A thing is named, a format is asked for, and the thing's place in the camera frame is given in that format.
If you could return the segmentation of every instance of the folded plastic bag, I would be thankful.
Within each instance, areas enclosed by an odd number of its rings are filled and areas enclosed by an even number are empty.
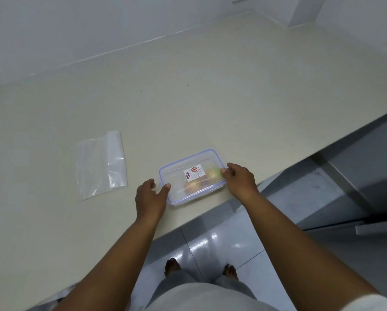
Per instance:
[[[120,132],[76,144],[79,201],[126,187],[126,162]]]

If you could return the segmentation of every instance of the plastic food container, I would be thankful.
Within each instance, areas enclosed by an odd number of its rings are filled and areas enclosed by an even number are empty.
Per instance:
[[[208,149],[160,168],[162,185],[171,184],[169,203],[181,205],[222,188],[226,183],[222,167],[217,153]]]

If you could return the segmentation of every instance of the bare foot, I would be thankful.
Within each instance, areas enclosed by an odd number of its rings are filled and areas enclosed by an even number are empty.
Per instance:
[[[165,277],[169,277],[172,272],[179,271],[181,266],[179,263],[172,257],[166,262],[165,265]]]
[[[233,280],[238,280],[237,271],[235,270],[235,267],[230,264],[227,264],[225,266],[222,275],[225,275],[226,277],[231,278]]]

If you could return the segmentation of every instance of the countertop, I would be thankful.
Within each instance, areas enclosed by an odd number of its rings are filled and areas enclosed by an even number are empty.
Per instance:
[[[80,281],[160,167],[212,148],[259,183],[386,113],[379,55],[254,13],[0,86],[0,310]],[[77,202],[74,144],[109,130],[129,186]],[[156,237],[230,198],[169,207]]]

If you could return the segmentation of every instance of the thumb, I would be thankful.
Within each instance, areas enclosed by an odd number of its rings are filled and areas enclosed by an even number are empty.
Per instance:
[[[166,199],[169,191],[170,191],[170,183],[166,183],[163,186],[163,188],[160,190],[159,195]]]
[[[224,179],[227,180],[227,182],[231,182],[232,178],[234,177],[231,169],[221,168],[221,174]]]

